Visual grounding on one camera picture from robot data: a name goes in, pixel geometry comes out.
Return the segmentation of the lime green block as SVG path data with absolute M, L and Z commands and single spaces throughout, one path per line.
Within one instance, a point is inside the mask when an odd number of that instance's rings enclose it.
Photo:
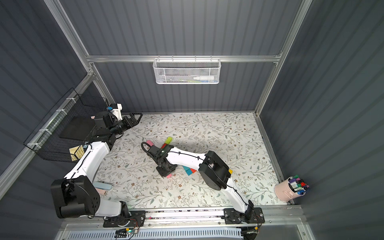
M 172 137 L 168 137 L 165 141 L 165 144 L 169 145 L 171 142 L 172 142 L 173 138 Z

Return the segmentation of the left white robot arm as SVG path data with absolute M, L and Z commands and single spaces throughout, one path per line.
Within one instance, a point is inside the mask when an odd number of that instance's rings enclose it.
M 113 148 L 118 136 L 122 136 L 139 124 L 136 114 L 122 115 L 121 104 L 111 104 L 106 111 L 92 116 L 95 126 L 77 147 L 82 154 L 75 167 L 62 179 L 51 184 L 51 193 L 57 216 L 60 219 L 81 216 L 105 219 L 130 216 L 125 202 L 101 199 L 93 185 L 94 178 L 105 156 Z

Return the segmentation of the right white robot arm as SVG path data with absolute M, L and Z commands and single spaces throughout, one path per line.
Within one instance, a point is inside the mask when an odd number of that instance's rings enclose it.
M 178 166 L 194 169 L 200 173 L 204 182 L 212 189 L 223 192 L 232 203 L 242 221 L 253 219 L 254 204 L 237 188 L 228 165 L 213 151 L 197 154 L 163 144 L 161 148 L 142 142 L 143 151 L 158 165 L 162 177 L 170 175 Z

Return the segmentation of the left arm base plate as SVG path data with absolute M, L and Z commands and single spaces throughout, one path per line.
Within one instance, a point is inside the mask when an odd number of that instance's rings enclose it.
M 146 219 L 145 211 L 131 211 L 130 216 L 116 216 L 116 217 L 106 217 L 103 223 L 104 228 L 133 228 L 141 227 L 144 224 Z

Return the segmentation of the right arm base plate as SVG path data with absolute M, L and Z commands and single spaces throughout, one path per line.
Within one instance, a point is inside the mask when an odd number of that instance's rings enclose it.
M 224 209 L 222 219 L 227 225 L 233 224 L 264 224 L 265 218 L 261 208 L 253 208 L 248 214 L 240 213 L 233 208 Z

